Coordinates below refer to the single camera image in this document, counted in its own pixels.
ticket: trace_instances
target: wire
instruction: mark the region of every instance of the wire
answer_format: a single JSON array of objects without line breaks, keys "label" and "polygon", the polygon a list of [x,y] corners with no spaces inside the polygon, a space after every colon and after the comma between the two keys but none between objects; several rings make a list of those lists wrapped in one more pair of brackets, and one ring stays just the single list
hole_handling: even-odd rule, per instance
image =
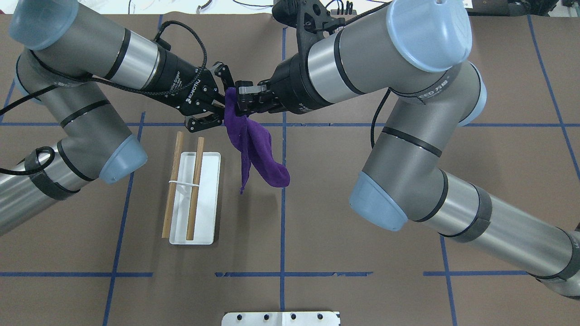
[{"label": "wire", "polygon": [[379,117],[379,113],[382,110],[383,106],[385,105],[385,102],[387,102],[387,99],[389,98],[389,95],[391,95],[391,89],[390,88],[387,90],[387,92],[383,96],[383,99],[380,101],[379,107],[376,108],[375,116],[372,117],[372,123],[371,123],[371,148],[375,147],[375,125],[376,125],[376,119]]},{"label": "wire", "polygon": [[25,97],[22,97],[21,99],[18,99],[16,101],[12,102],[11,104],[8,104],[6,107],[4,107],[3,109],[0,110],[0,116],[6,114],[8,111],[10,111],[13,108],[21,105],[22,103],[24,103],[24,102],[26,102],[28,100],[31,100],[31,99],[33,99],[35,97],[38,97],[40,95],[43,95],[44,93],[48,93],[48,92],[50,92],[51,90],[53,90],[53,89],[55,89],[57,87],[58,86],[56,86],[56,85],[48,86],[48,87],[43,88],[41,90],[38,90],[38,91],[36,91],[36,92],[34,92],[32,94],[29,94],[29,95],[27,95]]},{"label": "wire", "polygon": [[167,28],[167,26],[170,26],[170,25],[178,25],[178,26],[181,26],[181,27],[187,29],[191,34],[193,34],[193,36],[195,37],[195,39],[199,43],[199,45],[201,47],[201,50],[202,50],[202,52],[204,54],[204,61],[201,64],[200,68],[198,69],[198,72],[195,75],[195,77],[189,83],[187,83],[185,86],[182,86],[180,88],[173,89],[173,90],[165,90],[163,92],[146,92],[146,91],[143,91],[143,90],[140,90],[140,89],[135,89],[135,88],[130,88],[130,87],[127,87],[127,86],[119,85],[119,84],[110,82],[110,81],[108,81],[106,79],[102,79],[102,78],[95,78],[95,77],[78,78],[78,77],[72,77],[72,76],[69,76],[69,75],[65,75],[65,74],[61,73],[60,71],[57,71],[57,70],[55,70],[55,69],[47,66],[44,62],[42,62],[40,60],[40,58],[38,58],[36,56],[36,54],[33,51],[31,51],[31,53],[38,60],[38,63],[40,63],[40,65],[44,69],[48,70],[49,72],[51,72],[53,74],[56,74],[56,75],[61,76],[61,77],[64,77],[64,78],[68,78],[68,79],[73,80],[73,81],[76,81],[76,82],[91,82],[91,81],[92,82],[98,82],[98,83],[101,83],[101,84],[104,84],[104,85],[107,85],[107,86],[111,86],[111,87],[114,87],[114,88],[118,88],[120,90],[124,90],[124,91],[129,92],[129,93],[141,94],[141,95],[145,95],[145,96],[163,96],[163,95],[176,94],[176,93],[181,92],[182,90],[185,90],[185,89],[190,88],[194,84],[194,82],[197,79],[199,79],[201,73],[205,69],[205,66],[206,66],[206,64],[208,62],[208,53],[207,53],[207,51],[205,49],[205,45],[201,41],[201,38],[199,37],[199,35],[197,35],[197,33],[191,27],[189,27],[189,26],[187,26],[187,25],[185,25],[185,24],[183,24],[183,23],[181,23],[179,21],[175,21],[175,20],[168,20],[168,21],[164,22],[163,24],[161,24],[161,27],[159,28],[159,31],[157,32],[157,35],[155,36],[155,38],[153,38],[153,42],[159,41],[159,38],[161,37],[161,35],[163,34],[163,32],[165,31],[165,29]]},{"label": "wire", "polygon": [[331,3],[335,2],[337,0],[331,0],[330,2],[327,3],[327,5],[324,6],[324,8],[328,8],[329,5],[331,5]]},{"label": "wire", "polygon": [[250,7],[261,7],[261,8],[268,8],[268,7],[273,7],[274,5],[251,5],[250,3],[243,3],[237,0],[232,0],[235,3],[238,3],[240,5],[244,5],[244,6],[250,6]]},{"label": "wire", "polygon": [[371,9],[371,10],[369,10],[369,11],[366,11],[366,12],[364,12],[364,13],[362,13],[362,14],[358,15],[358,16],[355,16],[354,18],[352,18],[352,19],[350,19],[349,21],[347,21],[347,22],[346,22],[346,25],[348,25],[348,24],[351,24],[351,23],[354,23],[355,21],[357,21],[357,20],[359,20],[359,19],[363,18],[364,16],[368,16],[368,15],[370,15],[371,13],[375,13],[375,12],[377,12],[377,11],[379,11],[379,10],[383,9],[384,7],[386,7],[386,6],[388,6],[388,5],[390,5],[390,2],[388,2],[388,3],[383,3],[382,5],[380,5],[380,6],[376,7],[376,8],[373,8],[373,9]]},{"label": "wire", "polygon": [[[130,87],[126,87],[126,86],[123,86],[123,85],[119,85],[119,84],[110,82],[110,81],[108,81],[106,79],[94,78],[94,77],[76,78],[76,77],[68,76],[68,75],[65,75],[65,74],[61,73],[60,71],[57,71],[57,70],[55,70],[55,69],[47,66],[44,62],[42,62],[36,56],[36,54],[34,53],[34,51],[31,51],[30,53],[32,53],[32,55],[38,60],[38,63],[44,69],[47,69],[49,72],[51,72],[53,74],[56,74],[56,75],[61,76],[61,77],[64,77],[64,78],[68,78],[68,79],[73,80],[73,81],[76,81],[76,82],[90,82],[90,81],[92,81],[92,82],[98,82],[98,83],[101,83],[101,84],[105,84],[105,85],[108,85],[108,86],[112,86],[112,87],[118,88],[120,90],[124,90],[126,92],[137,93],[137,94],[147,95],[147,96],[170,95],[170,94],[179,93],[182,90],[185,90],[185,89],[188,89],[189,87],[191,87],[194,84],[194,82],[200,77],[201,73],[205,70],[205,67],[206,67],[207,62],[208,62],[208,53],[207,53],[207,51],[205,49],[205,45],[201,41],[201,38],[199,37],[199,35],[197,35],[197,33],[191,27],[189,27],[189,26],[187,26],[187,25],[185,25],[185,24],[183,24],[183,23],[181,23],[179,21],[168,20],[168,21],[164,22],[163,24],[161,24],[161,27],[159,28],[159,31],[157,32],[157,35],[155,36],[155,38],[153,39],[153,41],[154,42],[159,41],[159,39],[161,38],[161,35],[165,31],[165,29],[168,26],[170,26],[170,25],[178,25],[178,26],[181,26],[181,27],[187,29],[187,31],[189,31],[191,34],[193,34],[193,36],[195,37],[195,39],[199,43],[199,45],[201,47],[201,50],[202,50],[202,52],[204,54],[204,61],[201,64],[201,66],[199,67],[198,72],[195,75],[195,77],[189,83],[187,83],[185,86],[182,86],[181,88],[177,88],[177,89],[174,89],[174,90],[166,90],[166,91],[163,91],[163,92],[145,92],[145,91],[142,91],[140,89],[135,89],[135,88],[130,88]],[[4,107],[4,108],[2,108],[0,110],[0,116],[6,114],[8,111],[10,111],[13,108],[21,105],[22,103],[24,103],[24,102],[26,102],[28,100],[31,100],[31,99],[33,99],[33,98],[35,98],[37,96],[43,95],[43,94],[45,94],[47,92],[50,92],[51,90],[56,89],[57,87],[58,86],[56,86],[56,85],[51,85],[51,86],[45,87],[45,88],[43,88],[41,90],[38,90],[38,91],[36,91],[34,93],[30,93],[29,95],[27,95],[25,97],[22,97],[21,99],[18,99],[16,101],[14,101],[13,103],[7,105],[6,107]],[[40,148],[37,148],[36,151],[37,151],[37,157],[42,152],[48,152],[49,153],[48,160],[46,160],[46,162],[44,162],[37,169],[32,169],[32,170],[29,170],[29,171],[13,171],[13,170],[8,170],[8,169],[2,169],[2,168],[0,168],[0,173],[8,174],[8,175],[19,175],[20,176],[20,175],[32,175],[32,174],[41,172],[42,170],[44,170],[47,166],[49,166],[52,163],[52,161],[55,158],[55,151],[51,147],[40,147]]]},{"label": "wire", "polygon": [[52,147],[43,146],[43,147],[37,148],[35,151],[36,151],[36,155],[37,155],[37,160],[38,160],[38,156],[40,155],[40,153],[48,153],[48,155],[49,155],[46,162],[41,164],[36,169],[25,170],[25,171],[14,171],[14,170],[0,168],[0,173],[6,174],[6,175],[18,175],[18,176],[33,175],[35,173],[42,172],[44,169],[46,169],[50,165],[50,163],[52,163],[52,161],[55,160],[55,150],[52,149]]}]

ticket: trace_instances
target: blue tape grid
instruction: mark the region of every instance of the blue tape grid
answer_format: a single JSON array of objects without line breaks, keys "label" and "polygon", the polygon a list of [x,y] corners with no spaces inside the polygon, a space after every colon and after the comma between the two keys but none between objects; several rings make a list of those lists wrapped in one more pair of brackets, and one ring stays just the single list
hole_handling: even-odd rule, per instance
[{"label": "blue tape grid", "polygon": [[[159,25],[161,25],[163,15],[160,15]],[[531,16],[528,15],[528,25],[530,27],[530,33],[532,41],[534,43],[534,48],[536,50],[538,61],[542,69],[542,74],[546,81],[546,86],[550,93],[556,115],[558,117],[558,124],[501,124],[501,123],[472,123],[465,127],[523,127],[523,128],[561,128],[564,140],[566,142],[567,148],[570,152],[570,157],[574,165],[578,179],[580,180],[580,169],[578,166],[578,161],[574,154],[574,150],[570,143],[570,138],[568,137],[567,128],[577,128],[580,124],[566,124],[563,121],[560,109],[558,107],[556,97],[554,95],[550,79],[546,72],[544,66],[542,55],[539,50],[539,46],[535,37],[534,26],[532,23]],[[282,30],[282,59],[285,59],[285,48],[286,48],[286,28]],[[12,92],[14,90],[14,82],[12,82],[8,95],[6,97],[4,106],[8,105]],[[142,114],[140,122],[130,122],[127,126],[138,126],[139,134],[138,139],[141,137],[143,127],[149,126],[183,126],[182,122],[144,122],[145,114]],[[1,126],[59,126],[58,123],[54,122],[3,122],[3,116],[0,116]],[[287,122],[286,113],[282,114],[282,123],[263,123],[263,126],[272,127],[282,127],[282,163],[286,165],[286,145],[287,145],[287,128],[294,127],[370,127],[369,123],[289,123]],[[384,124],[377,124],[377,127],[382,127]],[[117,243],[117,251],[115,253],[115,261],[113,264],[113,271],[111,273],[84,273],[84,272],[0,272],[0,277],[110,277],[110,288],[107,297],[106,310],[103,318],[103,325],[107,325],[108,314],[110,312],[111,300],[113,297],[113,290],[115,279],[117,277],[152,277],[153,273],[120,273],[117,272],[119,254],[122,244],[122,238],[124,234],[126,214],[129,204],[129,197],[131,196],[131,188],[133,183],[133,173],[129,178],[129,186],[127,189],[127,195],[125,200],[125,207],[123,212],[123,218],[121,221],[121,229],[119,230],[119,238]],[[366,277],[372,274],[370,271],[364,272],[287,272],[285,271],[285,202],[286,202],[286,188],[282,188],[282,206],[281,206],[281,240],[280,240],[280,272],[227,272],[227,273],[215,273],[216,277],[279,277],[280,278],[280,308],[281,311],[285,310],[285,295],[284,295],[284,284],[286,277]],[[489,271],[451,271],[449,267],[449,261],[447,256],[447,249],[445,246],[445,238],[440,237],[441,253],[443,256],[444,271],[425,271],[423,275],[426,277],[445,277],[449,296],[449,306],[451,310],[451,318],[454,326],[458,325],[456,311],[455,311],[455,301],[453,297],[453,290],[451,284],[451,277],[464,277],[464,276],[526,276],[528,275],[522,270],[489,270]]]},{"label": "blue tape grid", "polygon": [[[286,28],[282,29],[282,60],[286,59]],[[304,124],[289,124],[286,112],[282,113],[281,124],[262,124],[263,126],[282,127],[282,164],[286,166],[287,127],[304,126]],[[280,272],[227,272],[215,273],[216,277],[279,277],[280,278],[280,311],[286,310],[285,281],[287,277],[366,277],[371,271],[328,271],[328,272],[291,272],[286,271],[286,188],[282,188],[280,210]]]}]

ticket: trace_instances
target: purple towel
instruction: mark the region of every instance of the purple towel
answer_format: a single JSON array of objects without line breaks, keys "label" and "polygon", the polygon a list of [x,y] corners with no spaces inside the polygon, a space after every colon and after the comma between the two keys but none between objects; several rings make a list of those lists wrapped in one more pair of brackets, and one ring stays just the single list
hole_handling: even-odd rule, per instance
[{"label": "purple towel", "polygon": [[258,173],[272,187],[286,187],[290,184],[290,174],[285,166],[272,157],[272,136],[261,124],[248,117],[235,115],[237,97],[235,88],[226,90],[226,111],[224,124],[231,143],[242,153],[242,187],[250,176],[250,166],[254,164]]}]

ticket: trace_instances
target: white tray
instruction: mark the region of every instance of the white tray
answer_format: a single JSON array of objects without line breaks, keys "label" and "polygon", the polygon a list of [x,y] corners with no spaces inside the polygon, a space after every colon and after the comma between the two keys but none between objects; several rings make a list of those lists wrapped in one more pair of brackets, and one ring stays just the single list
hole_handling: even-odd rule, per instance
[{"label": "white tray", "polygon": [[[175,245],[211,245],[216,226],[219,171],[222,156],[204,152],[201,161],[200,194],[197,200],[193,240],[186,240],[191,187],[177,184],[169,243]],[[195,152],[183,152],[179,161],[177,181],[191,183],[195,167]]]}]

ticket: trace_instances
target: wooden chopstick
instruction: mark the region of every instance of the wooden chopstick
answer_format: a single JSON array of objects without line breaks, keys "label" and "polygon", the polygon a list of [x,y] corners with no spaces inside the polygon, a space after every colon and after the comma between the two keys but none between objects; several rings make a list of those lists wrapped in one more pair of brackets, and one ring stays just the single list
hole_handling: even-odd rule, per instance
[{"label": "wooden chopstick", "polygon": [[[195,152],[195,167],[193,170],[193,184],[199,184],[201,178],[201,160],[204,157],[205,139],[199,137],[197,139],[197,151]],[[197,197],[200,194],[199,187],[191,188],[191,201],[189,205],[189,219],[187,222],[186,240],[193,240],[193,231],[195,228],[195,214],[197,212]]]},{"label": "wooden chopstick", "polygon": [[[179,160],[181,159],[181,153],[183,151],[183,136],[184,133],[182,131],[177,132],[177,137],[175,139],[175,149],[173,151],[173,166],[171,167],[171,177],[169,180],[177,181],[177,174],[179,173]],[[169,238],[169,232],[171,230],[171,217],[173,216],[173,203],[175,202],[176,186],[177,184],[174,182],[169,184],[161,238]]]}]

